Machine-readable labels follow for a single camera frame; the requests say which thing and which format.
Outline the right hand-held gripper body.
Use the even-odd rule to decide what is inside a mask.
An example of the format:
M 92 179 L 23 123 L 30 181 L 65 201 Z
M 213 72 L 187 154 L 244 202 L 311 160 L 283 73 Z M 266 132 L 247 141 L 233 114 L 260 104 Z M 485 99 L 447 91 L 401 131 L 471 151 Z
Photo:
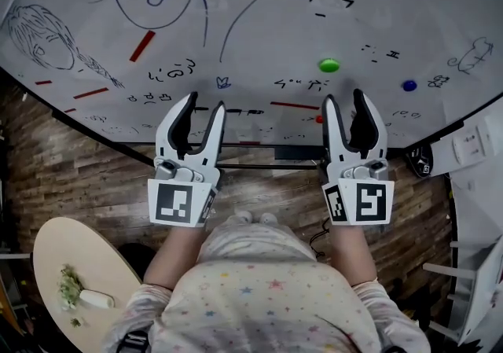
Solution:
M 331 224 L 371 226 L 391 221 L 395 183 L 386 160 L 368 160 L 352 167 L 320 164 L 321 189 Z

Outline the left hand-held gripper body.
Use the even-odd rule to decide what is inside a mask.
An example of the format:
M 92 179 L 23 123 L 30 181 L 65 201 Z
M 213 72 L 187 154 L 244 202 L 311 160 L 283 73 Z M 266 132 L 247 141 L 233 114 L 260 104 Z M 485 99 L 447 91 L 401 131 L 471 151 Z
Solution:
M 149 220 L 155 224 L 197 228 L 205 226 L 221 171 L 215 159 L 201 162 L 154 160 L 155 177 L 148 180 Z

